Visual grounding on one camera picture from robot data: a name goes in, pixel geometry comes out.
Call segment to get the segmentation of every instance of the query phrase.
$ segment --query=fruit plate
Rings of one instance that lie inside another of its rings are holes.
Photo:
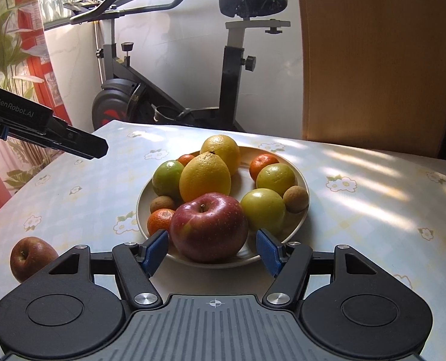
[[[267,152],[258,148],[240,146],[240,152],[241,164],[239,166],[238,172],[231,178],[230,192],[230,195],[236,198],[238,201],[241,201],[246,193],[253,189],[256,189],[255,182],[253,181],[253,179],[251,179],[249,174],[249,167],[251,161],[255,157],[264,153],[272,154],[278,159],[279,162],[288,164],[295,173],[298,185],[302,187],[304,186],[307,189],[310,197],[310,191],[308,190],[308,185],[305,178],[303,177],[302,173],[288,160],[285,160],[283,157],[278,156],[276,153]],[[193,152],[191,154],[197,156],[200,154],[200,152]],[[153,191],[151,179],[149,179],[148,183],[143,188],[143,191],[141,191],[136,207],[136,220],[138,221],[140,232],[143,234],[145,239],[149,237],[149,233],[146,227],[148,217],[151,214],[149,211],[149,205],[151,201],[154,200],[154,198],[156,197],[157,195]],[[298,214],[291,214],[289,212],[286,212],[282,231],[279,235],[276,236],[276,238],[283,243],[288,242],[293,237],[293,235],[295,235],[297,230],[302,226],[305,218],[307,217],[307,213],[308,206],[303,212],[300,212]],[[192,260],[180,254],[176,247],[174,247],[173,245],[169,246],[168,257],[175,261],[184,263],[185,265],[204,267],[206,269],[227,269],[229,267],[243,266],[260,259],[260,255],[258,255],[256,252],[255,237],[252,233],[249,234],[246,243],[243,245],[238,254],[224,260],[223,262],[214,264],[193,262]]]

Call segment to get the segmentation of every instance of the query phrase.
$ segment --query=lemon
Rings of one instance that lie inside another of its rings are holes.
[[[295,173],[290,166],[278,163],[267,165],[256,178],[258,189],[276,191],[282,197],[290,187],[297,184]]]
[[[190,202],[206,193],[229,195],[230,171],[220,156],[205,152],[191,160],[181,172],[180,194]]]
[[[205,152],[213,152],[221,157],[230,171],[230,175],[233,176],[237,171],[241,163],[240,148],[237,143],[224,134],[217,134],[211,136],[203,142],[200,154]]]

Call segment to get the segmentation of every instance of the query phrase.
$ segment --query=metal screw head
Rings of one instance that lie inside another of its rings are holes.
[[[153,293],[139,293],[135,296],[135,302],[140,305],[154,304],[158,301],[158,296]]]
[[[266,297],[266,301],[275,305],[286,304],[290,301],[290,296],[285,293],[271,293]]]

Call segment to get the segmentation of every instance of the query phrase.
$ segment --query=table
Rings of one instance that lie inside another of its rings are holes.
[[[43,169],[0,210],[0,299],[18,285],[9,255],[23,237],[40,237],[60,254],[78,244],[99,252],[143,242],[135,218],[141,189],[163,161],[198,150],[215,133],[112,121],[96,132],[108,142],[107,156],[89,161],[65,153]],[[278,153],[300,169],[310,208],[295,240],[318,251],[351,245],[422,296],[434,317],[422,356],[446,361],[446,162],[226,134],[239,145]],[[170,293],[261,297],[272,278],[261,262],[207,270],[165,259],[152,281],[164,299]],[[312,279],[307,294],[328,281]],[[110,277],[96,282],[117,292]]]

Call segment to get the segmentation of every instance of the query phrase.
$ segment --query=blue gripper pad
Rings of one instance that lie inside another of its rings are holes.
[[[258,254],[260,254],[263,264],[265,264],[268,272],[273,277],[280,274],[283,264],[278,258],[277,246],[274,245],[272,241],[260,230],[256,234],[256,250]]]

